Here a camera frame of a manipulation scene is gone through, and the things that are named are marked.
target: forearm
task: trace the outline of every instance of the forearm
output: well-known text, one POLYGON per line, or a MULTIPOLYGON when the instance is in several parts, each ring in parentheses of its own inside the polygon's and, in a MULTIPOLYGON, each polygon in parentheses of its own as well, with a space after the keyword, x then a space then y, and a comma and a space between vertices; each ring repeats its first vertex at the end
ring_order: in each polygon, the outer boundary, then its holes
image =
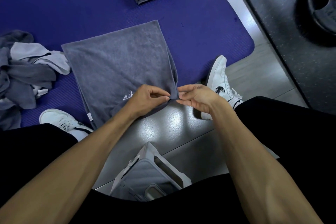
POLYGON ((224 100, 210 107, 226 163, 252 223, 321 223, 288 172, 239 120, 224 100))
POLYGON ((127 107, 123 108, 63 153, 0 209, 0 222, 68 223, 97 180, 113 146, 134 119, 127 107))

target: black pants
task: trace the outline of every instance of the black pants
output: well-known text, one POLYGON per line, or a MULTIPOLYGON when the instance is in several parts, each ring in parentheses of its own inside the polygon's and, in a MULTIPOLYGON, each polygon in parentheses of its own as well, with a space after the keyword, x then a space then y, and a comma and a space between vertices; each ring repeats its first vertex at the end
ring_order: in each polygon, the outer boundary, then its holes
MULTIPOLYGON (((264 97, 242 103, 236 113, 259 141, 280 156, 279 162, 322 221, 331 222, 336 116, 264 97)), ((77 142, 72 135, 50 124, 0 132, 0 141, 0 206, 77 142)), ((91 190, 71 223, 88 219, 95 223, 111 222, 120 217, 139 220, 145 216, 165 220, 183 215, 218 215, 227 223, 247 222, 232 179, 225 174, 146 203, 124 201, 91 190)))

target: yoga mat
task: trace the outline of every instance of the yoga mat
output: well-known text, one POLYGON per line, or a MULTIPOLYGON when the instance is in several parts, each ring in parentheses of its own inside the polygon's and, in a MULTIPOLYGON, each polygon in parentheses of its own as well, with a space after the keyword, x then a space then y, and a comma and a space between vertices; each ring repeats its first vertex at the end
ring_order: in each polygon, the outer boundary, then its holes
MULTIPOLYGON (((205 77, 218 55, 227 65, 250 55, 254 43, 227 0, 0 0, 0 34, 31 32, 37 43, 61 44, 158 20, 178 72, 178 86, 205 77)), ((59 76, 38 107, 22 112, 22 126, 38 124, 47 108, 69 112, 89 124, 73 73, 59 76)))

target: shoe sole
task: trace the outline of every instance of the shoe sole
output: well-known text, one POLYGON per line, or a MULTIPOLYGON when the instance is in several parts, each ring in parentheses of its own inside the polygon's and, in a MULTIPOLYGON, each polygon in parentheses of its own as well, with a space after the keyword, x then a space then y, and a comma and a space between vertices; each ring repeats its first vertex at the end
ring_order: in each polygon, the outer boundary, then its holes
MULTIPOLYGON (((205 84, 206 84, 207 87, 209 87, 209 85, 208 85, 208 84, 209 84, 209 80, 210 80, 211 82, 213 81, 213 76, 214 76, 215 71, 216 71, 216 69, 217 69, 217 67, 218 67, 218 65, 219 65, 219 63, 220 63, 220 61, 221 61, 221 59, 220 59, 221 56, 222 56, 222 55, 218 55, 218 56, 216 57, 215 61, 214 61, 213 64, 212 64, 211 70, 209 71, 208 76, 207 76, 207 79, 206 79, 206 81, 205 81, 205 84)), ((207 113, 205 113, 205 112, 202 112, 202 113, 201 113, 201 118, 202 118, 203 120, 212 120, 212 118, 209 119, 208 116, 210 116, 210 115, 207 114, 207 113)))
POLYGON ((66 114, 68 116, 71 117, 71 119, 73 120, 76 120, 72 115, 70 115, 69 113, 65 112, 65 111, 62 111, 62 110, 59 110, 59 109, 47 109, 47 110, 44 110, 41 114, 40 114, 40 117, 39 117, 39 123, 41 123, 41 117, 46 113, 46 112, 57 112, 57 113, 62 113, 62 114, 66 114))

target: shoe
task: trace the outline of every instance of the shoe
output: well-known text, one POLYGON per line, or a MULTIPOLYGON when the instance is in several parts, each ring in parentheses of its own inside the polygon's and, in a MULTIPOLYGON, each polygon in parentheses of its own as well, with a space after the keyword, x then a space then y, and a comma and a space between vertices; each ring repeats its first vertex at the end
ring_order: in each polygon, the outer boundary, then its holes
POLYGON ((93 132, 92 129, 88 128, 84 124, 78 122, 73 116, 67 112, 58 110, 58 109, 47 109, 41 113, 39 118, 40 124, 50 123, 54 126, 69 132, 73 129, 82 130, 87 134, 93 132))
MULTIPOLYGON (((212 69, 208 74, 206 86, 215 91, 218 95, 225 98, 227 102, 235 109, 239 104, 243 103, 241 100, 243 97, 239 95, 234 89, 234 93, 230 89, 228 77, 225 74, 226 58, 221 55, 216 58, 212 69)), ((201 113, 201 117, 204 120, 212 120, 212 117, 208 113, 201 113)))

